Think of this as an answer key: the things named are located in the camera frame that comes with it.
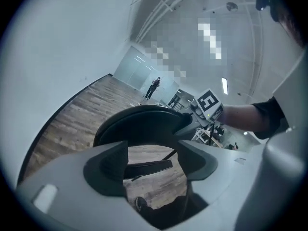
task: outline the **white wall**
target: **white wall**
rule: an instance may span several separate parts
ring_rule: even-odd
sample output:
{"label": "white wall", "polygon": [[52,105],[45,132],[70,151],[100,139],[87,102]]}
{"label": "white wall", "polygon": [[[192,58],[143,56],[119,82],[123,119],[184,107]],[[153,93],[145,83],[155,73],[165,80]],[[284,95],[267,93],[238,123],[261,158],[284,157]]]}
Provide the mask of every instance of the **white wall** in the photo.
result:
{"label": "white wall", "polygon": [[253,96],[265,101],[272,97],[273,91],[287,76],[302,49],[279,23],[273,21],[269,8],[260,14],[263,24],[263,60]]}
{"label": "white wall", "polygon": [[16,186],[47,120],[73,95],[113,73],[129,48],[132,0],[27,0],[0,55],[0,157]]}

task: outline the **fluorescent light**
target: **fluorescent light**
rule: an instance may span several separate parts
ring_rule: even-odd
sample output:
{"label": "fluorescent light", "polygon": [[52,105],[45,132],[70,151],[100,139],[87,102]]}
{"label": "fluorescent light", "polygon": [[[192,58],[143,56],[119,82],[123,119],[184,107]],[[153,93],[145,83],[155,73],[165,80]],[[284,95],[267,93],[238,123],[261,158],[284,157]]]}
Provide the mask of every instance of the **fluorescent light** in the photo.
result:
{"label": "fluorescent light", "polygon": [[[137,56],[137,57],[143,61],[143,59],[142,59],[142,58],[140,58],[139,56]],[[144,62],[145,62],[145,61],[144,61]]]}
{"label": "fluorescent light", "polygon": [[223,92],[224,92],[225,94],[228,95],[228,84],[227,84],[227,79],[221,78],[221,80],[222,80]]}
{"label": "fluorescent light", "polygon": [[155,69],[155,68],[153,68],[152,66],[150,66],[152,69],[154,69],[156,72],[157,72],[157,70]]}
{"label": "fluorescent light", "polygon": [[221,47],[216,42],[216,31],[210,29],[209,23],[199,23],[198,30],[203,31],[203,41],[210,43],[210,53],[215,54],[216,60],[221,60]]}

